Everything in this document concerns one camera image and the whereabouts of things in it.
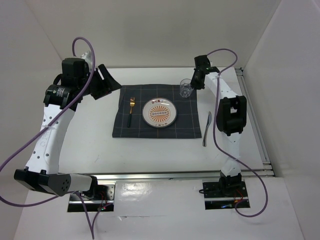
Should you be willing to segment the clear wine glass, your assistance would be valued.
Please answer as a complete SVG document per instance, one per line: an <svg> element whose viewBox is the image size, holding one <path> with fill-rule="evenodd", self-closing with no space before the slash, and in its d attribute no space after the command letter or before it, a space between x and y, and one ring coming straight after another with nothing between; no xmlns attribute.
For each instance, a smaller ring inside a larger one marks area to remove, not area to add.
<svg viewBox="0 0 320 240"><path fill-rule="evenodd" d="M192 94L194 88L191 86L191 81L189 78L180 81L179 94L182 98L188 98Z"/></svg>

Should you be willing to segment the gold fork green handle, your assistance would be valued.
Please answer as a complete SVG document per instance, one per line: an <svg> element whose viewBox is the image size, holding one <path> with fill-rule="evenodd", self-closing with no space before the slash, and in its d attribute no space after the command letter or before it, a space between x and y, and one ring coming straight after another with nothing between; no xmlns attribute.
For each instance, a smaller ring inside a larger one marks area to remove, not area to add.
<svg viewBox="0 0 320 240"><path fill-rule="evenodd" d="M131 126L133 108L134 108L135 104L136 104L135 97L131 97L130 98L130 102L129 102L130 111L129 111L129 115L128 115L128 118L127 118L127 125L126 125L128 128Z"/></svg>

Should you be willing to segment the dark checked cloth placemat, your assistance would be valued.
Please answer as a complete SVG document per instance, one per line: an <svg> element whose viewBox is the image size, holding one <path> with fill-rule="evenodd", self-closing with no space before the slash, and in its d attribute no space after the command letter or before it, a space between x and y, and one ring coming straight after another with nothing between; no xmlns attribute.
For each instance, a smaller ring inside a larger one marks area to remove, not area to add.
<svg viewBox="0 0 320 240"><path fill-rule="evenodd" d="M135 97L130 127L127 127L130 112L130 98ZM177 108L177 118L173 124L164 128L151 127L142 117L142 108L154 98L165 98ZM123 85L120 89L118 111L115 116L112 137L142 139L199 139L202 137L197 92L190 97L180 96L180 86L170 84Z"/></svg>

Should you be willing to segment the silver table knife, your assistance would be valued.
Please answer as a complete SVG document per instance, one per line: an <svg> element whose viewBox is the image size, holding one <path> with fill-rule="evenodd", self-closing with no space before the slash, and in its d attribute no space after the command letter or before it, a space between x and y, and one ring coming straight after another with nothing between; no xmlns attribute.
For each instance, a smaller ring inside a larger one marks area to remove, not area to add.
<svg viewBox="0 0 320 240"><path fill-rule="evenodd" d="M208 116L207 116L207 122L206 122L205 129L204 129L203 139L202 139L202 146L203 147L207 146L207 135L208 135L209 127L212 123L212 120L213 120L212 113L209 111Z"/></svg>

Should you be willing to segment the white orange patterned plate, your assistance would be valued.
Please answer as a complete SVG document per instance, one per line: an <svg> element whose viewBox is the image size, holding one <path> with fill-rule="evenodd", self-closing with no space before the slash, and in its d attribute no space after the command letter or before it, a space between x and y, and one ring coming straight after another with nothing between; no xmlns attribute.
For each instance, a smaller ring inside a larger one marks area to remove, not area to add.
<svg viewBox="0 0 320 240"><path fill-rule="evenodd" d="M154 128L166 128L176 121L178 110L169 99L158 97L147 101L141 114L147 125Z"/></svg>

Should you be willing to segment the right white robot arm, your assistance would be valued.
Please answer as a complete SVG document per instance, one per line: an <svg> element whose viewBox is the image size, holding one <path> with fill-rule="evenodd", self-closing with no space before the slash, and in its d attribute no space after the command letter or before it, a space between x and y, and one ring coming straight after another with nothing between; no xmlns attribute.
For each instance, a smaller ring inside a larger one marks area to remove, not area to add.
<svg viewBox="0 0 320 240"><path fill-rule="evenodd" d="M218 97L213 129L219 131L222 150L227 156L220 170L218 190L223 196L230 196L242 183L241 168L236 159L240 157L240 138L247 124L247 99L228 86L206 55L196 56L194 62L191 86L196 90L208 87Z"/></svg>

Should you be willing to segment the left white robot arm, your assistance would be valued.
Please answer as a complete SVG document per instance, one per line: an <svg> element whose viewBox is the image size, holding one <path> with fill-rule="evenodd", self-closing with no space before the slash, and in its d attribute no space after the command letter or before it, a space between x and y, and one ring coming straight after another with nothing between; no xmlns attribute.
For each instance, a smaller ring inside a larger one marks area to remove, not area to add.
<svg viewBox="0 0 320 240"><path fill-rule="evenodd" d="M45 132L37 139L33 153L24 169L17 169L14 179L27 189L56 195L81 192L88 200L99 193L95 176L80 173L60 173L59 162L68 126L83 97L76 98L90 71L93 76L82 96L90 95L98 100L121 88L105 65L93 67L93 56L87 51L81 57L65 58L62 73L45 91L44 114L41 129Z"/></svg>

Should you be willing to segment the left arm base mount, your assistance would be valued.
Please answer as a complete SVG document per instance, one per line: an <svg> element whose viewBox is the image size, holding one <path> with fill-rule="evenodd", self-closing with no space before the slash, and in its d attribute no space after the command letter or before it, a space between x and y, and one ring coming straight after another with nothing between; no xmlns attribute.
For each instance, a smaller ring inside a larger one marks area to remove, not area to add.
<svg viewBox="0 0 320 240"><path fill-rule="evenodd" d="M115 190L116 184L114 182L107 182L105 184L99 184L93 195L87 196L84 193L81 193L80 196L82 197L85 207L89 213L96 213L98 211L113 212ZM69 196L67 212L85 212L80 198L74 193Z"/></svg>

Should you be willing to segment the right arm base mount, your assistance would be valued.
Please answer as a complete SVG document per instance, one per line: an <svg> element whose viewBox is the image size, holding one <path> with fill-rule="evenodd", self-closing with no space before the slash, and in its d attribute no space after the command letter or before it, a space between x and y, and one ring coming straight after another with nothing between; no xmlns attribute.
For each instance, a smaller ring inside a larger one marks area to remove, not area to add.
<svg viewBox="0 0 320 240"><path fill-rule="evenodd" d="M198 191L204 197L206 210L250 208L247 186L244 181L238 186L223 188L219 182L203 182Z"/></svg>

